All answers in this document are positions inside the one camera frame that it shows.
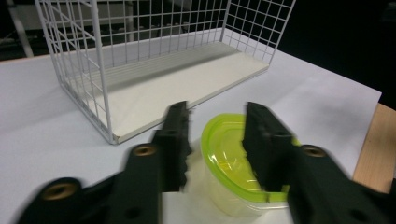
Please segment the yellow-green plastic bowl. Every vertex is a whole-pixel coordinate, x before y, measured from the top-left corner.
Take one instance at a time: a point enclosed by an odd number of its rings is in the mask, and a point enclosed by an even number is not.
[[[285,202],[287,187],[266,192],[257,182],[242,147],[244,130],[245,116],[240,114],[221,114],[206,124],[201,150],[208,170],[227,190],[256,207]]]

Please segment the white table surface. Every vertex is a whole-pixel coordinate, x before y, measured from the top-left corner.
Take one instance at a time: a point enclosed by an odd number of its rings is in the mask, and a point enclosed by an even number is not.
[[[192,110],[190,140],[199,141],[217,114],[244,113],[251,101],[269,106],[303,144],[328,149],[352,176],[380,94],[278,51],[267,72]],[[111,146],[60,88],[50,57],[0,63],[0,223],[12,223],[54,178],[79,177],[90,185],[116,173],[127,149],[151,134]],[[288,210],[227,217],[202,195],[201,178],[191,180],[188,197],[164,194],[165,223],[292,223]]]

